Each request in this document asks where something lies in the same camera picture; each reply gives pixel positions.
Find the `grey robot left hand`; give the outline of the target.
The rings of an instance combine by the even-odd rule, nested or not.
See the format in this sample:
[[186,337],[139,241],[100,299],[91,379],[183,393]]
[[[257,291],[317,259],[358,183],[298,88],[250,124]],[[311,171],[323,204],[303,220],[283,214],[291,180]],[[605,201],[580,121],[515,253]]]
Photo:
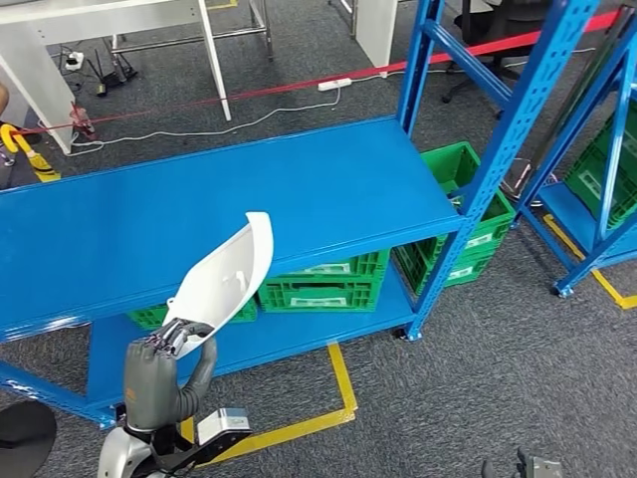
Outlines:
[[[148,337],[128,345],[124,368],[126,424],[150,432],[174,425],[197,412],[208,391],[217,358],[214,329],[174,318]],[[200,347],[199,360],[183,386],[177,382],[177,361]]]

